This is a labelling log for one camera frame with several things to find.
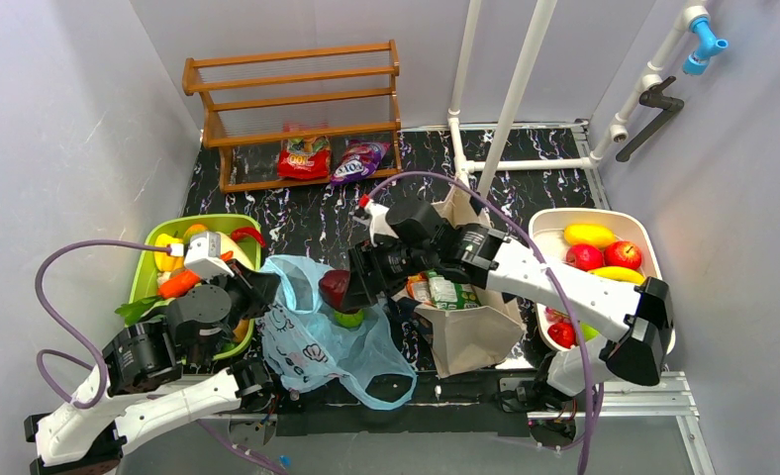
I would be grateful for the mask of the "dark red apple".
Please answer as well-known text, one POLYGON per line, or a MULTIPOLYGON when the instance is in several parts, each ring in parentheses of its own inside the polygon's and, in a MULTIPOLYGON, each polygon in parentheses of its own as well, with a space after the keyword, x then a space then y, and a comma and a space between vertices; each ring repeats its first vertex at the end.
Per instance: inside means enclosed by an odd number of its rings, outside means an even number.
POLYGON ((340 313, 347 313, 349 307, 345 304, 350 272, 341 269, 327 271, 319 280, 319 290, 324 302, 340 313))

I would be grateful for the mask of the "green custard apple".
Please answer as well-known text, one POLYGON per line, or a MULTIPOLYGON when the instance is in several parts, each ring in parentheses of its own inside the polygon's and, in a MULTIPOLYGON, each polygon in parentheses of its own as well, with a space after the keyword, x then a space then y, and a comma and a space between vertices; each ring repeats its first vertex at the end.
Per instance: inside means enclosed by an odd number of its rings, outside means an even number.
POLYGON ((357 310, 353 313, 334 311, 334 319, 339 326, 345 329, 356 329, 364 321, 364 312, 363 310, 357 310))

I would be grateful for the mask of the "orange snack bag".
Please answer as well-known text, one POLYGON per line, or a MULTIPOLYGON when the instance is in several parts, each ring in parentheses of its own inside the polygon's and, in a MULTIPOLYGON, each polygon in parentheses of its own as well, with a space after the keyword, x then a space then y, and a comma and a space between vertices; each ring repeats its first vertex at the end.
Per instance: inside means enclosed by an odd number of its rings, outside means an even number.
POLYGON ((425 273, 410 276, 406 283, 406 291, 408 297, 416 302, 426 305, 433 303, 429 278, 425 273))

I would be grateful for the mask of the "green Fox's candy bag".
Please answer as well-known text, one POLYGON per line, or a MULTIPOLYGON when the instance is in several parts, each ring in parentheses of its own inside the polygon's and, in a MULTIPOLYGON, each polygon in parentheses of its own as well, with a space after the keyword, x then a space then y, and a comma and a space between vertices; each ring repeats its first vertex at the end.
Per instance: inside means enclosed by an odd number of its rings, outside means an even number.
POLYGON ((440 310, 466 310, 479 308, 480 300, 470 284, 455 283, 435 271, 426 273, 430 302, 440 310))

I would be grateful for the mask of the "light blue plastic bag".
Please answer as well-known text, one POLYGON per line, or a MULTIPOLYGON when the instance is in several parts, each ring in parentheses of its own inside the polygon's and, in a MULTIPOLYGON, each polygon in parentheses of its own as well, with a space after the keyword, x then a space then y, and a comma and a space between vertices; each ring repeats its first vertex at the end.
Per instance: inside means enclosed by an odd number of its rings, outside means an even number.
POLYGON ((412 399, 417 372, 396 347, 381 306, 366 308, 353 329, 337 322, 319 288, 330 269, 307 256, 267 257, 260 271, 278 276, 280 287, 255 321, 262 356, 289 391, 308 393, 338 380, 367 408, 396 410, 412 399))

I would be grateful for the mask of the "beige canvas tote bag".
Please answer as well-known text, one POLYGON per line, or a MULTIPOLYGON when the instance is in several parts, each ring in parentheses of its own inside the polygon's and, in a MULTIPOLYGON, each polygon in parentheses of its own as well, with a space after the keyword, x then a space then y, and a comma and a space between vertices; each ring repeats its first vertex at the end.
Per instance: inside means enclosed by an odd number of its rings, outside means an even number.
POLYGON ((406 284, 392 297, 400 317, 411 322, 430 347, 441 378, 503 362, 525 335, 515 301, 506 303, 500 293, 472 287, 479 308, 440 310, 409 298, 406 284))

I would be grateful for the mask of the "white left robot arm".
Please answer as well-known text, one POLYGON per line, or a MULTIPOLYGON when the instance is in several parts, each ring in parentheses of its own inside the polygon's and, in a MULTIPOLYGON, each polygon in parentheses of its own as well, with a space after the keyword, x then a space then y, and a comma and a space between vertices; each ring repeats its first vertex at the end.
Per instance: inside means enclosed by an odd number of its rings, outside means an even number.
POLYGON ((69 401, 25 419, 37 457, 32 474, 106 474, 124 456, 175 428, 221 412, 261 407, 273 383, 265 365, 243 359, 179 389, 186 364, 213 359, 234 326, 270 311, 278 276, 236 268, 191 288, 122 330, 69 401))

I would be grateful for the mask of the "purple Fox's candy bag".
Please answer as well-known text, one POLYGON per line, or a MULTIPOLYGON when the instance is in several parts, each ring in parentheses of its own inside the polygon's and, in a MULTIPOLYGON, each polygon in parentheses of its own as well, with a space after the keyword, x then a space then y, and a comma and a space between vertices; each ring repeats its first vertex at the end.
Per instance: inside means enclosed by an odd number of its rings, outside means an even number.
POLYGON ((370 177, 377 171, 390 145, 390 142, 350 141, 341 163, 331 175, 330 183, 338 186, 370 177))

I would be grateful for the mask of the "orange carrot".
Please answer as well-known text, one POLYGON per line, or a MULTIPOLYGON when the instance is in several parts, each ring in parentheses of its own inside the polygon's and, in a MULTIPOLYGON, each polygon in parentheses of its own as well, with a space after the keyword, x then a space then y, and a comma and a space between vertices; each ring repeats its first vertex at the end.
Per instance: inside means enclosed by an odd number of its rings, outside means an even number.
POLYGON ((223 275, 233 275, 227 262, 234 256, 232 251, 220 257, 200 257, 185 263, 185 269, 170 277, 157 289, 157 296, 163 300, 184 296, 196 285, 223 275))

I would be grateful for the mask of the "white radish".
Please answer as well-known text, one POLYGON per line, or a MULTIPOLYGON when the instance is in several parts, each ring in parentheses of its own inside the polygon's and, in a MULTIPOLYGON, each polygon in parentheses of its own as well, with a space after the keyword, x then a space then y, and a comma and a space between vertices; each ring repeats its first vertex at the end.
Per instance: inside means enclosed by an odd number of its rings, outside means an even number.
POLYGON ((220 255, 222 257, 230 257, 231 259, 236 260, 239 262, 242 266, 244 266, 247 269, 255 270, 256 264, 254 261, 249 257, 249 255, 244 251, 244 249, 235 242, 230 236, 224 234, 224 233, 218 233, 221 244, 220 244, 220 255))

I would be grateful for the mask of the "green lettuce leaf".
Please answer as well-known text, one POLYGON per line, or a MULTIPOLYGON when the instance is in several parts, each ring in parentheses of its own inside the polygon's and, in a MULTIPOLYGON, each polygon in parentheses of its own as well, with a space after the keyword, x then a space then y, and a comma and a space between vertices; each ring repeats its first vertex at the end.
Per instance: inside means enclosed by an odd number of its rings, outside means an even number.
POLYGON ((114 313, 123 319, 126 327, 146 322, 161 313, 167 301, 158 295, 148 296, 119 306, 114 313))

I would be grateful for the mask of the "purple grapes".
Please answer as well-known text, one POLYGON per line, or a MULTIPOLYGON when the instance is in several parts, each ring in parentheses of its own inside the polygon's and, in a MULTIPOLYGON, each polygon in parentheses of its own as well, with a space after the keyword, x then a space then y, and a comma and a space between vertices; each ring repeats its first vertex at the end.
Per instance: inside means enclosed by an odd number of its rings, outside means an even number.
POLYGON ((562 312, 559 312, 553 308, 545 307, 544 308, 544 316, 546 321, 552 326, 559 323, 565 323, 570 325, 571 320, 570 317, 562 312))

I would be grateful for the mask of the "yellow mango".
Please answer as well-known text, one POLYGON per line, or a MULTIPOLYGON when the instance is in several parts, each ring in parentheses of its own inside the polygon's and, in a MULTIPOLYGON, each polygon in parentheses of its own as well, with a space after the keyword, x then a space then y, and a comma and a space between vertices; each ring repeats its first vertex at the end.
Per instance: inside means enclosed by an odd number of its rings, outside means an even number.
POLYGON ((605 249, 618 240, 610 229, 592 224, 569 225, 564 229, 563 237, 571 246, 587 244, 598 249, 605 249))

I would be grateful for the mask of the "blue pipe valve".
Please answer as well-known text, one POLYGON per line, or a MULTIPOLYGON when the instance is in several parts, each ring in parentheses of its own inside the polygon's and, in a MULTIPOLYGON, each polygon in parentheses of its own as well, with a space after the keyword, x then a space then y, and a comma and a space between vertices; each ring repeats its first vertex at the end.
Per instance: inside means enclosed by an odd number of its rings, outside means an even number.
POLYGON ((692 20, 689 31, 697 37, 699 43, 682 64, 682 72, 686 75, 698 76, 707 70, 711 59, 724 52, 730 43, 713 32, 710 19, 705 16, 692 20))

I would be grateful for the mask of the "white pvc pipe frame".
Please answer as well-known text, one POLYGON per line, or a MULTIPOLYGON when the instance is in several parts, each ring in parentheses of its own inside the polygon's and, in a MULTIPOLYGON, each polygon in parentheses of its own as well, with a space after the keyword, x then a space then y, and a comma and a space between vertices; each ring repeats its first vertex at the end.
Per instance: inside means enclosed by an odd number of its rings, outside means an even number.
POLYGON ((501 108, 490 149, 485 160, 473 161, 464 152, 459 115, 482 3, 471 1, 468 4, 457 70, 447 111, 447 125, 454 153, 455 175, 459 180, 467 182, 471 174, 479 172, 481 176, 478 180, 477 192, 483 196, 489 194, 495 174, 499 171, 590 170, 597 167, 614 143, 620 143, 623 146, 617 152, 615 160, 618 162, 629 161, 640 147, 684 108, 683 100, 665 93, 665 90, 676 78, 671 75, 665 77, 663 71, 669 64, 670 55, 684 37, 688 35, 696 37, 689 31, 690 22, 701 16, 708 17, 713 30, 711 15, 706 3, 704 1, 687 1, 674 20, 672 29, 639 75, 624 105, 615 113, 607 129, 601 134, 599 141, 586 156, 559 160, 505 161, 503 152, 507 138, 515 123, 520 102, 529 85, 542 41, 549 28, 556 5, 555 1, 536 2, 501 108))

